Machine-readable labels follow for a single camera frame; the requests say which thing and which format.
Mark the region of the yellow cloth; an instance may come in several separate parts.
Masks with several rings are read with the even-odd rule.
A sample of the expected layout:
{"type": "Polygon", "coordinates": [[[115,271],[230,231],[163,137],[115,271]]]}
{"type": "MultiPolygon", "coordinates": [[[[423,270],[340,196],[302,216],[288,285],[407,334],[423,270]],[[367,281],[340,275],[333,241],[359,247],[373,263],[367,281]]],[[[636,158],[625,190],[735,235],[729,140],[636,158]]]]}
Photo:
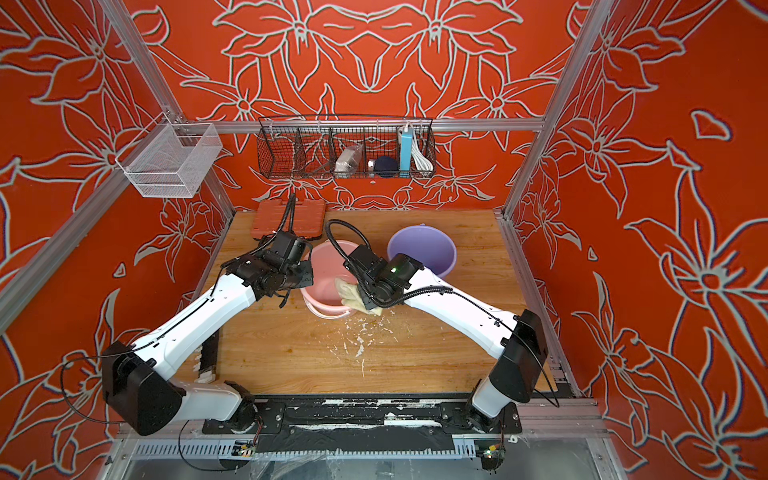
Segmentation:
{"type": "Polygon", "coordinates": [[[357,284],[352,284],[341,278],[336,278],[334,280],[334,286],[344,306],[367,315],[382,315],[383,310],[381,307],[366,307],[364,305],[357,284]]]}

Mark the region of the pink plastic bucket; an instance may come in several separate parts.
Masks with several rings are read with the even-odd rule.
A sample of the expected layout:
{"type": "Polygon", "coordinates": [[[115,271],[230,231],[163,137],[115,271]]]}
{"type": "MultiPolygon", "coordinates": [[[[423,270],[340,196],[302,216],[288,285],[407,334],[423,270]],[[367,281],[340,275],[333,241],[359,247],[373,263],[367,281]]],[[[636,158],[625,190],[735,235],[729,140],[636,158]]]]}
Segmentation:
{"type": "Polygon", "coordinates": [[[316,246],[311,254],[313,284],[302,288],[301,294],[305,305],[315,316],[325,320],[337,320],[348,317],[352,309],[342,303],[335,281],[344,280],[356,284],[355,277],[344,267],[344,259],[329,240],[316,246]]]}

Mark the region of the purple plastic bucket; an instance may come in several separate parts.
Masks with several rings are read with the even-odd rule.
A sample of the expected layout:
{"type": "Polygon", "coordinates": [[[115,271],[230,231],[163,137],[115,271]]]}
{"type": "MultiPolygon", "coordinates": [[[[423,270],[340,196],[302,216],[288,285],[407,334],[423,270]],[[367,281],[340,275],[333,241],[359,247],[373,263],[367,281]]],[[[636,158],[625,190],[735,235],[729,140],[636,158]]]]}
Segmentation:
{"type": "Polygon", "coordinates": [[[424,224],[400,229],[389,240],[387,258],[405,254],[418,260],[440,278],[451,273],[457,263],[457,248],[443,231],[424,224]]]}

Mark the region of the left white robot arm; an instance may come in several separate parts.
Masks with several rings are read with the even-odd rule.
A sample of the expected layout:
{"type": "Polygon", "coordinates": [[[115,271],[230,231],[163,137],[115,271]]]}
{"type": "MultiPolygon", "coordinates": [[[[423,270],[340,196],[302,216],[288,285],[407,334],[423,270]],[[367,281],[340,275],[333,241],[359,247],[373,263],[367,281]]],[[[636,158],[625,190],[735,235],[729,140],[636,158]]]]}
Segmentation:
{"type": "Polygon", "coordinates": [[[291,196],[276,231],[256,248],[224,262],[214,285],[170,320],[131,345],[102,354],[106,403],[136,433],[155,434],[173,421],[214,420],[235,433],[257,425],[250,393],[229,382],[194,385],[173,380],[184,361],[240,312],[264,298],[287,301],[313,283],[311,245],[293,229],[291,196]]]}

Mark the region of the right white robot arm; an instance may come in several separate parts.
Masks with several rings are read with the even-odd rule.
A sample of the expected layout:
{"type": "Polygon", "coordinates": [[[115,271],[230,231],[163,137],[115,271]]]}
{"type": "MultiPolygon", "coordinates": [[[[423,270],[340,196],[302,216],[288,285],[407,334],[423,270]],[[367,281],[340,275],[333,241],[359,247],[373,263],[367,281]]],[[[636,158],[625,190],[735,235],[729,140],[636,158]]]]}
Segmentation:
{"type": "Polygon", "coordinates": [[[338,219],[325,225],[330,245],[355,279],[337,283],[345,305],[370,314],[396,305],[420,310],[462,333],[494,359],[490,373],[473,389],[468,420],[488,423],[509,404],[531,400],[548,356],[541,319],[530,310],[515,314],[496,308],[450,285],[444,277],[454,268],[458,253],[447,234],[426,225],[403,228],[381,257],[365,236],[346,252],[333,233],[336,226],[353,233],[359,230],[338,219]]]}

